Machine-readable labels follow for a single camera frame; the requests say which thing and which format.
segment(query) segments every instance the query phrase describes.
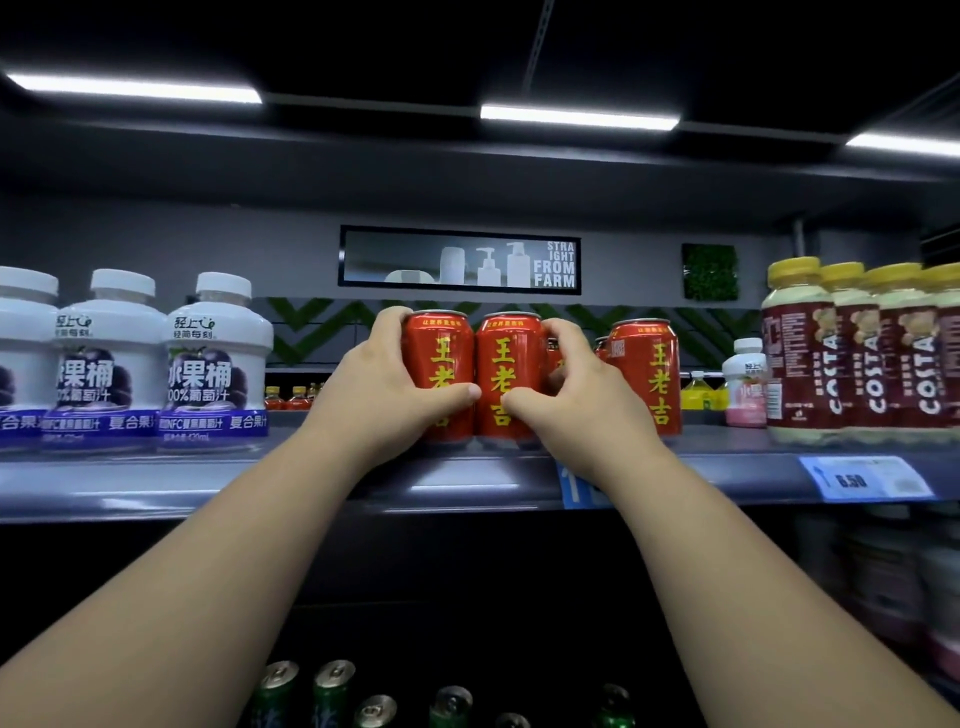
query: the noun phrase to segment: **white plastic bottle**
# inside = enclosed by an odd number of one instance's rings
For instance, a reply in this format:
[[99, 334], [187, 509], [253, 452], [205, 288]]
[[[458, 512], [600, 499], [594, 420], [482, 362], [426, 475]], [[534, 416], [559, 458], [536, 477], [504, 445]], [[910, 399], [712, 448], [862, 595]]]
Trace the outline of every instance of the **white plastic bottle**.
[[91, 300], [57, 316], [57, 406], [43, 418], [43, 446], [151, 446], [166, 372], [166, 316], [150, 306], [156, 283], [139, 273], [100, 268], [90, 291]]
[[59, 282], [0, 266], [0, 449], [39, 445], [40, 420], [57, 399]]
[[514, 251], [507, 255], [507, 287], [530, 287], [530, 256], [523, 252], [523, 243], [507, 243]]
[[723, 363], [727, 381], [727, 425], [732, 427], [767, 426], [767, 357], [763, 339], [737, 339], [733, 356]]
[[477, 248], [481, 253], [486, 253], [487, 257], [483, 259], [483, 265], [477, 268], [477, 285], [499, 286], [500, 269], [496, 267], [493, 260], [493, 248]]
[[196, 303], [167, 316], [164, 448], [219, 448], [267, 435], [264, 369], [274, 327], [247, 306], [251, 283], [229, 273], [197, 276]]

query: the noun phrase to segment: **gray wall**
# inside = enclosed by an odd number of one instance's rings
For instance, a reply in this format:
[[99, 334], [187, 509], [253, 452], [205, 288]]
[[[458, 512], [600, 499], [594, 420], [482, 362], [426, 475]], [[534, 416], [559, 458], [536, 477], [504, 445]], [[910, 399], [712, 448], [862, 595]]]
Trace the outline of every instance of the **gray wall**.
[[[765, 294], [766, 267], [790, 255], [788, 238], [774, 236], [494, 228], [463, 221], [110, 199], [17, 197], [9, 202], [12, 243], [0, 246], [0, 264], [34, 267], [57, 276], [65, 302], [86, 296], [94, 268], [137, 271], [156, 279], [157, 307], [162, 310], [181, 305], [193, 291], [197, 274], [208, 270], [249, 278], [255, 296], [403, 300], [428, 296], [422, 290], [338, 287], [341, 224], [582, 237], [583, 295], [508, 297], [518, 303], [691, 305], [684, 299], [681, 245], [702, 242], [736, 246], [741, 299], [728, 305], [756, 307]], [[873, 264], [871, 241], [869, 235], [830, 232], [821, 235], [821, 250], [829, 262], [854, 257]], [[504, 303], [505, 297], [444, 291], [430, 298]]]

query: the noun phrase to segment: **hand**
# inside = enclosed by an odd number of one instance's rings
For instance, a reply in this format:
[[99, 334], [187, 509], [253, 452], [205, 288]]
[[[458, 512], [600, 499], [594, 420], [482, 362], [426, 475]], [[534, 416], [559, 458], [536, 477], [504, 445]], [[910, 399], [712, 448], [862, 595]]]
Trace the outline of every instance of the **hand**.
[[543, 322], [560, 342], [563, 386], [556, 397], [517, 387], [503, 396], [511, 415], [531, 426], [557, 460], [609, 491], [624, 464], [665, 449], [650, 410], [615, 367], [590, 349], [576, 324]]
[[334, 438], [344, 456], [356, 458], [360, 474], [397, 457], [430, 425], [480, 397], [476, 384], [414, 386], [400, 353], [403, 322], [411, 313], [404, 306], [380, 311], [370, 338], [347, 352], [303, 425]]

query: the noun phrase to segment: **blue price label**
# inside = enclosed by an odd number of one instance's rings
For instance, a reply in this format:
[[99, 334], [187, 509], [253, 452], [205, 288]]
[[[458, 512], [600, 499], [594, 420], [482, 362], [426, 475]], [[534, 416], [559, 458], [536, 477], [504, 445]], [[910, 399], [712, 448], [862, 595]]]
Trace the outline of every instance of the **blue price label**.
[[924, 478], [896, 455], [801, 456], [829, 501], [931, 500]]
[[571, 473], [560, 463], [557, 463], [557, 474], [560, 476], [560, 489], [564, 493], [564, 508], [613, 508], [610, 499], [603, 495], [594, 486]]

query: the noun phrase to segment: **can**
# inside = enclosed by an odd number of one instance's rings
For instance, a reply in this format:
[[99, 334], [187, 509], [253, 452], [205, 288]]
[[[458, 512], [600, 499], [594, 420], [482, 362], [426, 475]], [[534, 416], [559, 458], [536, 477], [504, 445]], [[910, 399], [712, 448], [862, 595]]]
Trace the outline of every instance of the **can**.
[[[416, 311], [403, 325], [403, 363], [420, 389], [473, 381], [473, 329], [460, 311]], [[463, 442], [473, 437], [473, 408], [429, 426], [423, 440]]]
[[466, 688], [440, 688], [430, 706], [430, 728], [467, 728], [473, 695]]
[[251, 728], [289, 728], [290, 705], [297, 674], [297, 663], [284, 660], [270, 663], [263, 670], [263, 677], [253, 692]]
[[317, 671], [313, 678], [313, 728], [347, 725], [347, 691], [356, 671], [350, 660], [334, 660]]
[[500, 398], [514, 387], [544, 391], [546, 334], [540, 316], [501, 311], [484, 318], [477, 331], [477, 379], [482, 394], [476, 403], [476, 434], [496, 440], [535, 441], [533, 430], [511, 417]]
[[396, 701], [389, 695], [368, 697], [353, 714], [353, 728], [383, 728], [396, 717]]
[[646, 402], [660, 436], [679, 435], [680, 347], [666, 319], [631, 319], [613, 325], [607, 340], [608, 364], [623, 374]]
[[502, 713], [497, 716], [493, 728], [530, 728], [530, 721], [519, 713]]

